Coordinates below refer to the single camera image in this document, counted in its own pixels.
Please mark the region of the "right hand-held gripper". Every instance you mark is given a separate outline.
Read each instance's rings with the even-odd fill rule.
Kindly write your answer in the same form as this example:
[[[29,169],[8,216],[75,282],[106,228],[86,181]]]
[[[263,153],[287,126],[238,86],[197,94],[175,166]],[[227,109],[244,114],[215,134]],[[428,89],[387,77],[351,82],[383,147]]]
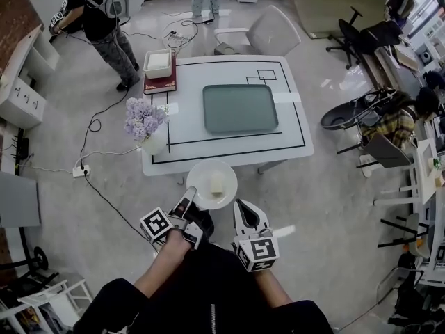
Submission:
[[[270,269],[280,258],[277,238],[268,228],[268,217],[251,202],[234,202],[235,254],[247,272]]]

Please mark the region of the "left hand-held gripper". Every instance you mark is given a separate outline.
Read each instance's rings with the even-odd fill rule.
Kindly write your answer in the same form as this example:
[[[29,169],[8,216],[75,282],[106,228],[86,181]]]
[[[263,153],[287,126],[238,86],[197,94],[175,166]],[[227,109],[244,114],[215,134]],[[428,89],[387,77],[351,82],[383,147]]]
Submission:
[[[178,230],[193,249],[198,249],[203,238],[203,231],[197,223],[183,218],[196,193],[197,189],[194,186],[187,188],[175,206],[175,216],[167,215],[160,207],[157,207],[140,219],[141,230],[151,244],[160,244],[166,239],[169,231]]]

